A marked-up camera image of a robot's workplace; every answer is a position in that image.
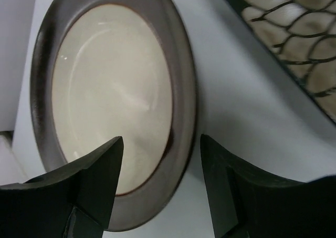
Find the black floral square plate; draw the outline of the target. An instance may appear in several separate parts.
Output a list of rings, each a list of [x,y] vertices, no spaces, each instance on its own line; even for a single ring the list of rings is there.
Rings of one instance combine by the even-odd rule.
[[[317,107],[335,121],[335,0],[225,0]]]

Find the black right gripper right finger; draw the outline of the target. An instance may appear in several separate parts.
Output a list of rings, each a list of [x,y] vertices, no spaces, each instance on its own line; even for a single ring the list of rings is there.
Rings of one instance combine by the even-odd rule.
[[[335,176],[286,179],[200,138],[216,237],[335,237]]]

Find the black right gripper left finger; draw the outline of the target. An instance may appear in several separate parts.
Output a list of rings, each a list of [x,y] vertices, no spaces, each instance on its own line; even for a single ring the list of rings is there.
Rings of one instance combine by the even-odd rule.
[[[56,170],[1,186],[1,237],[102,237],[123,148],[115,137]]]

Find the cream plate brown rim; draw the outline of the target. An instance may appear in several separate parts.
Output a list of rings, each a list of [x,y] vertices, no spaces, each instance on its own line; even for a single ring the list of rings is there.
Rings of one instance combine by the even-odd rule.
[[[121,136],[108,230],[135,229],[175,193],[193,149],[194,59],[172,0],[53,0],[37,34],[31,120],[49,172]]]

